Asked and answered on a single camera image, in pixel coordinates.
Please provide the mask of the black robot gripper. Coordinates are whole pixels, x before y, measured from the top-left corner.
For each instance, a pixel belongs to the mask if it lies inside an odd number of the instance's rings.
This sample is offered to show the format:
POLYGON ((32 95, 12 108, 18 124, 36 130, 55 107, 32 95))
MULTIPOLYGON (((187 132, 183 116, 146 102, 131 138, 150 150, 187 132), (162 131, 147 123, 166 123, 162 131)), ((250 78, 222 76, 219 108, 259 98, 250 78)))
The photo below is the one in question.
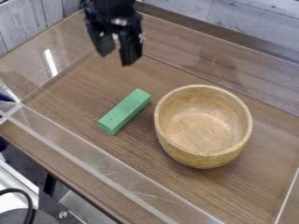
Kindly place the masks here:
POLYGON ((116 48, 118 34, 122 65, 131 66, 143 56, 143 16, 135 9, 136 0, 80 0, 88 35, 102 57, 116 48))

